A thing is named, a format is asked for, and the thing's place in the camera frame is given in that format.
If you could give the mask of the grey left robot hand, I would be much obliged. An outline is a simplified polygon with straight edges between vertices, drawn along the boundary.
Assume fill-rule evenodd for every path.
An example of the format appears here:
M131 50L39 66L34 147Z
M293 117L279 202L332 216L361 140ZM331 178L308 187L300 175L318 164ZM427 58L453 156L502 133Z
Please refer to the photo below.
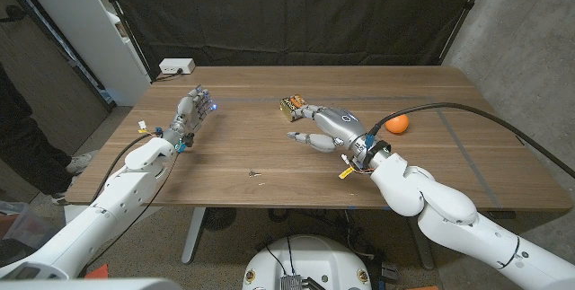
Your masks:
M172 123L163 132L163 139L173 145L182 142L192 146L203 120L216 108L209 91L198 85L179 101Z

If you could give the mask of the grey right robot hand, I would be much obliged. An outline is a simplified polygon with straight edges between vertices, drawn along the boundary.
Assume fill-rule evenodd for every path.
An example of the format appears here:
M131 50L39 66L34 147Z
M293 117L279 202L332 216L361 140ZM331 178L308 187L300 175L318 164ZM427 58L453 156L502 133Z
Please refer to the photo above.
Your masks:
M306 105L295 110L295 114L313 120L323 135L288 132L289 139L308 144L323 153L334 152L339 146L351 150L355 155L366 151L367 131L351 112L335 107Z

